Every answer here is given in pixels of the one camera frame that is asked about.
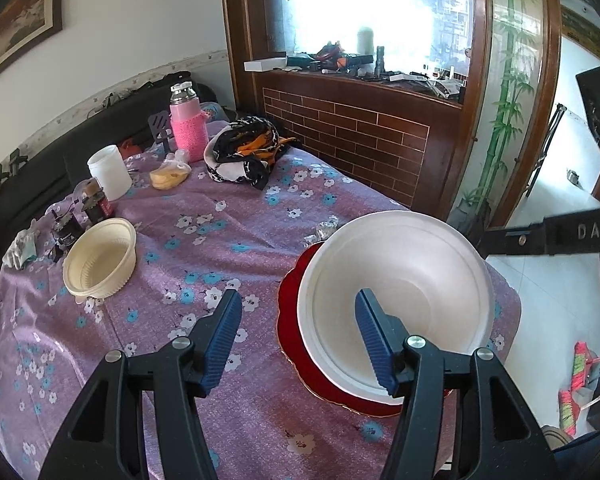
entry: tiled floor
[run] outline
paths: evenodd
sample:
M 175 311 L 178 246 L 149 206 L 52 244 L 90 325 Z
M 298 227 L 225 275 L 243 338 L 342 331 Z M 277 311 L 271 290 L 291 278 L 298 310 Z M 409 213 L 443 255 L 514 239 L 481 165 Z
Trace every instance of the tiled floor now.
M 570 184 L 562 171 L 542 168 L 529 198 L 518 205 L 510 226 L 545 216 L 600 207 L 590 194 Z M 506 369 L 540 426 L 558 426 L 558 390 L 570 384 L 573 346 L 586 341 L 600 355 L 600 258 L 575 256 L 490 256 L 522 301 L 522 319 Z M 578 435 L 587 432 L 580 415 Z

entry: framed painting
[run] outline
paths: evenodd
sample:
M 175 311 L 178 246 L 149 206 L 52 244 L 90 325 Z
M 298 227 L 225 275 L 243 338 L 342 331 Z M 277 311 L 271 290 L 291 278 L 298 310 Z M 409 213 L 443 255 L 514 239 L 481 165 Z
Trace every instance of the framed painting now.
M 9 0 L 0 12 L 0 72 L 61 29 L 61 0 Z
M 600 28 L 562 6 L 562 35 L 600 58 Z

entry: white bowl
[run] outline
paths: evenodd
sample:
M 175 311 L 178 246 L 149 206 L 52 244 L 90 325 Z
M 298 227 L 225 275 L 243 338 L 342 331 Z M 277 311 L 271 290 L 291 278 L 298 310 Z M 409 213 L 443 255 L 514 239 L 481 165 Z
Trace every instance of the white bowl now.
M 362 399 L 400 404 L 378 384 L 354 312 L 371 288 L 411 335 L 471 354 L 491 333 L 494 299 L 485 263 L 455 229 L 411 211 L 357 218 L 329 238 L 307 267 L 298 325 L 311 359 L 333 384 Z
M 136 266 L 136 230 L 124 218 L 94 225 L 71 247 L 62 264 L 67 290 L 82 303 L 119 291 Z

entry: brick pattern panel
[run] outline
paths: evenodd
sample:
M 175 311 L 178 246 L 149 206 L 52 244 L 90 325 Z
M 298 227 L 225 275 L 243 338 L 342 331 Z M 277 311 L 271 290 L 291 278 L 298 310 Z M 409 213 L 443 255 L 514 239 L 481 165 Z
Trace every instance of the brick pattern panel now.
M 343 174 L 405 206 L 418 185 L 429 127 L 372 110 L 263 89 L 268 116 Z

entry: silver screw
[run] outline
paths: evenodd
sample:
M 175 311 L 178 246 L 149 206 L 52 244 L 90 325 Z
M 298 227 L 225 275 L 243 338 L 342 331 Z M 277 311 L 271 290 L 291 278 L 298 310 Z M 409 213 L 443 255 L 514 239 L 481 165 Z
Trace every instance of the silver screw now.
M 493 359 L 493 352 L 488 348 L 478 348 L 476 355 L 483 361 L 491 361 Z
M 191 341 L 188 337 L 177 337 L 173 341 L 171 341 L 171 346 L 173 346 L 177 350 L 182 350 L 191 344 Z
M 426 339 L 420 337 L 419 335 L 412 335 L 410 338 L 407 339 L 407 345 L 409 345 L 412 348 L 422 348 L 426 344 Z
M 122 359 L 122 352 L 120 350 L 111 350 L 104 356 L 104 360 L 107 363 L 115 363 L 116 361 L 120 361 L 120 359 Z

